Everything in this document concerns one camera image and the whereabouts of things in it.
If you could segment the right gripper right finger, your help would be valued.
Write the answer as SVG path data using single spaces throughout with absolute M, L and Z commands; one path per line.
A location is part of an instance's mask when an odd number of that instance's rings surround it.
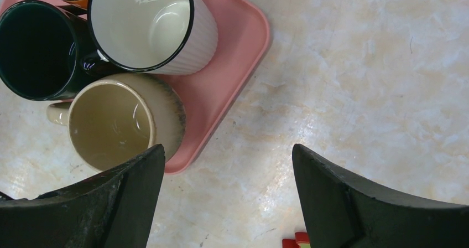
M 312 247 L 467 247 L 468 206 L 388 188 L 302 144 L 294 177 Z

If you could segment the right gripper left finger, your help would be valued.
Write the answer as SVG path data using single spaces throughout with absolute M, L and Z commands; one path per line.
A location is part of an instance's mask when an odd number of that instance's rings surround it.
M 158 144 L 32 200 L 1 194 L 1 246 L 146 247 L 165 161 Z

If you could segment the beige mug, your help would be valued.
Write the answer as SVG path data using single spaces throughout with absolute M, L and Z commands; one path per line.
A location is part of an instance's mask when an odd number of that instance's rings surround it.
M 182 144 L 186 112 L 163 80 L 122 73 L 97 80 L 71 102 L 46 109 L 48 120 L 67 127 L 76 153 L 90 167 L 106 171 L 160 144 L 169 160 Z

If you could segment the pink plastic tray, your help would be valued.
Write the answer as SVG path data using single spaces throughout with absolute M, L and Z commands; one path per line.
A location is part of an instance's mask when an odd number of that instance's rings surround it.
M 214 57 L 202 70 L 191 75 L 124 69 L 118 73 L 153 75 L 171 86 L 183 103 L 185 135 L 177 152 L 166 160 L 167 173 L 180 172 L 195 159 L 267 48 L 269 27 L 258 8 L 244 0 L 203 1 L 216 21 L 218 44 Z

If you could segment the dark green mug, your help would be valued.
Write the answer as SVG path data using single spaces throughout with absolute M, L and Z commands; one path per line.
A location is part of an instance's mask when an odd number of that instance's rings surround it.
M 1 15 L 1 80 L 33 101 L 73 99 L 122 69 L 101 60 L 83 8 L 23 0 Z

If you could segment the white ribbed dark-rimmed mug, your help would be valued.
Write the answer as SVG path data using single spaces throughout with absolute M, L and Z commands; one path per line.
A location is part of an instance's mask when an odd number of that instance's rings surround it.
M 88 0 L 87 21 L 97 57 L 138 73 L 194 74 L 218 44 L 203 0 Z

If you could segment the red owl toy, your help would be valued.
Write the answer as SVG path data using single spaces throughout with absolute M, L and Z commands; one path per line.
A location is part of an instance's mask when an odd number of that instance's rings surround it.
M 283 239 L 282 248 L 311 248 L 306 232 L 296 232 L 293 239 Z

